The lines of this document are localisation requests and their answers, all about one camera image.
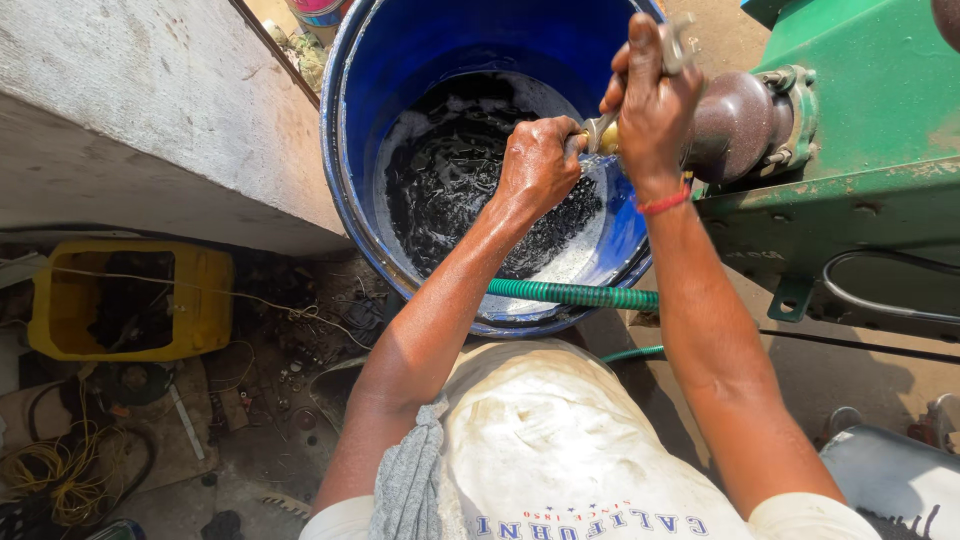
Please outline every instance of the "gray towel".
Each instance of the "gray towel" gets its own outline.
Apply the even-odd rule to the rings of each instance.
[[[417,413],[417,426],[400,444],[384,453],[373,489],[369,540],[440,540],[443,537],[444,524],[438,512],[445,476],[441,473],[444,427],[440,417],[448,407],[444,393],[433,404],[422,406]],[[454,506],[459,512],[459,504]],[[462,526],[462,514],[451,518],[450,525]]]

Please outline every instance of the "dark water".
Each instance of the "dark water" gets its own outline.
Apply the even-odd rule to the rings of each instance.
[[[514,92],[494,73],[469,73],[434,86],[410,108],[433,127],[396,147],[386,167],[386,195],[396,237],[424,276],[493,196],[514,126],[539,118],[513,104]],[[507,255],[497,277],[529,278],[562,252],[603,208],[594,188],[594,180],[581,178]]]

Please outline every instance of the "person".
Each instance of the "person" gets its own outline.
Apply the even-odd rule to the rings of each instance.
[[[442,391],[438,459],[467,537],[878,538],[787,412],[753,319],[678,196],[681,140],[704,77],[694,66],[663,76],[660,50],[654,20],[632,17],[600,111],[622,105],[621,157],[650,209],[663,346],[726,495],[664,449],[586,351],[556,339],[462,350],[504,257],[580,178],[580,127],[547,118],[516,126],[494,196],[377,341],[301,539],[367,537],[385,452]]]

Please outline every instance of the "yellow plastic container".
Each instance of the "yellow plastic container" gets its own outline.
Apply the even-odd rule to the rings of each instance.
[[[209,353],[230,341],[233,259],[229,254],[184,244],[154,240],[71,240],[50,256],[53,268],[103,272],[113,252],[172,252],[174,281],[204,289],[173,285],[173,340],[158,349],[110,354],[86,330],[97,317],[98,278],[45,268],[34,275],[34,318],[30,346],[57,360],[164,362]]]

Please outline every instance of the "soapy water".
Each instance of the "soapy water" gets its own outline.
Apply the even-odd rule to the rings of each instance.
[[[516,124],[562,114],[582,121],[556,90],[517,73],[470,73],[428,90],[400,115],[377,155],[374,205],[394,259],[407,272],[428,277],[496,191]],[[577,282],[591,267],[603,229],[607,176],[596,157],[582,165],[585,175],[507,255],[498,277]],[[487,296],[481,312],[552,306]]]

